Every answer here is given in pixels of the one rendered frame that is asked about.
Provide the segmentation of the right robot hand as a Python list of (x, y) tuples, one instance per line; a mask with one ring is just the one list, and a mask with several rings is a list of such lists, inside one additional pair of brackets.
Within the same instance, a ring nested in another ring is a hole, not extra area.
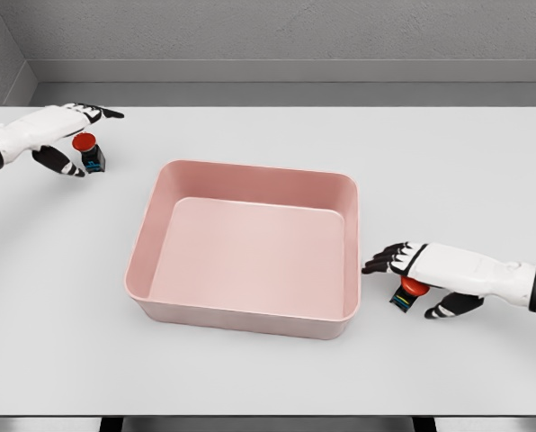
[(363, 265), (362, 273), (395, 274), (448, 290), (427, 310), (428, 320), (455, 318), (484, 303), (491, 293), (491, 275), (499, 262), (489, 256), (438, 243), (397, 243), (385, 247)]

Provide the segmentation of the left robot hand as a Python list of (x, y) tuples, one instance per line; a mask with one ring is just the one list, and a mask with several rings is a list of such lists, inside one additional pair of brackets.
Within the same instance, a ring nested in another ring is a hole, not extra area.
[(3, 160), (11, 163), (29, 150), (35, 161), (56, 173), (84, 177), (85, 172), (52, 145), (83, 131), (101, 118), (123, 117), (121, 112), (85, 103), (46, 106), (6, 126), (13, 133), (13, 139), (3, 152)]

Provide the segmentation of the red button industrial switch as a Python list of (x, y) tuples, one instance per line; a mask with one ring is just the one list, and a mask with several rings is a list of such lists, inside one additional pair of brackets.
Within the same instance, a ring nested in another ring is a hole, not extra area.
[(398, 307), (404, 313), (407, 313), (414, 305), (415, 301), (430, 291), (430, 286), (418, 282), (415, 279), (401, 276), (400, 285), (392, 295), (390, 303)]
[(105, 157), (96, 137), (89, 132), (81, 132), (72, 139), (72, 147), (79, 151), (85, 171), (89, 174), (105, 171)]

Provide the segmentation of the pink rectangular basket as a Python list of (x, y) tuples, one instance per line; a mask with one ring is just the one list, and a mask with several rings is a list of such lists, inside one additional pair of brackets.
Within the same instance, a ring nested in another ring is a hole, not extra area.
[(175, 160), (124, 277), (153, 320), (338, 337), (361, 303), (360, 203), (343, 174)]

